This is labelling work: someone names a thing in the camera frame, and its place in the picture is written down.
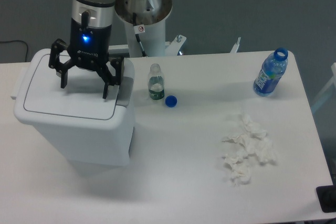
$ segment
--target blue water bottle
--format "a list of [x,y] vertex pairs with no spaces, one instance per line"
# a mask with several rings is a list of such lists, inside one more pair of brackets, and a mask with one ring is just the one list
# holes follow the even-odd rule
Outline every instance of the blue water bottle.
[[259,96],[266,97],[272,94],[286,71],[287,57],[287,49],[280,47],[266,58],[253,84],[254,91]]

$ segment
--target green label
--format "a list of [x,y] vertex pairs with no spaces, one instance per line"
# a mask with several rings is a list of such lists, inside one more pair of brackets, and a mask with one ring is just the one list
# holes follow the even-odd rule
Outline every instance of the green label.
[[150,98],[152,98],[153,100],[159,100],[159,99],[162,99],[164,98],[164,89],[162,91],[153,91],[153,90],[149,90],[149,96]]

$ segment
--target metal bracket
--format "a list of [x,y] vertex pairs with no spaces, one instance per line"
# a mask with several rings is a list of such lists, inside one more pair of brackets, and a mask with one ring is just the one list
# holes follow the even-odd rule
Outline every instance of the metal bracket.
[[[182,49],[187,38],[182,35],[177,35],[172,42],[166,41],[165,55],[176,56],[183,55]],[[109,55],[127,54],[129,52],[128,45],[109,46]]]

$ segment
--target black cable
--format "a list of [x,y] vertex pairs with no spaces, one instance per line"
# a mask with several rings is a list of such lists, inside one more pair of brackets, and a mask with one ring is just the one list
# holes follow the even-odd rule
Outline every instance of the black cable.
[[25,62],[27,62],[27,56],[28,56],[28,44],[27,42],[20,40],[20,39],[16,39],[16,40],[8,40],[8,41],[0,41],[0,44],[7,44],[7,43],[13,43],[13,42],[19,42],[19,43],[23,43],[26,45],[26,56],[25,56]]
[[336,218],[333,218],[333,219],[330,219],[330,220],[327,220],[325,223],[323,223],[323,224],[330,224],[330,223],[332,223],[334,220],[336,220]]
[[[136,26],[136,24],[137,24],[136,13],[133,13],[133,26]],[[141,50],[141,53],[142,53],[142,57],[147,57],[147,54],[145,53],[145,49],[142,46],[139,34],[135,34],[135,38],[136,38],[137,42],[139,43],[140,50]]]

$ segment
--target bottle label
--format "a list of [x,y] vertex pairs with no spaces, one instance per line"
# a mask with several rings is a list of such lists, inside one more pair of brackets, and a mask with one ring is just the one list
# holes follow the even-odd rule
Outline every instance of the bottle label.
[[276,74],[273,72],[265,72],[261,69],[258,78],[255,80],[255,88],[260,93],[272,93],[278,84],[280,78],[276,78]]
[[150,98],[152,98],[153,100],[160,100],[164,98],[164,89],[162,91],[153,91],[148,89],[148,91]]

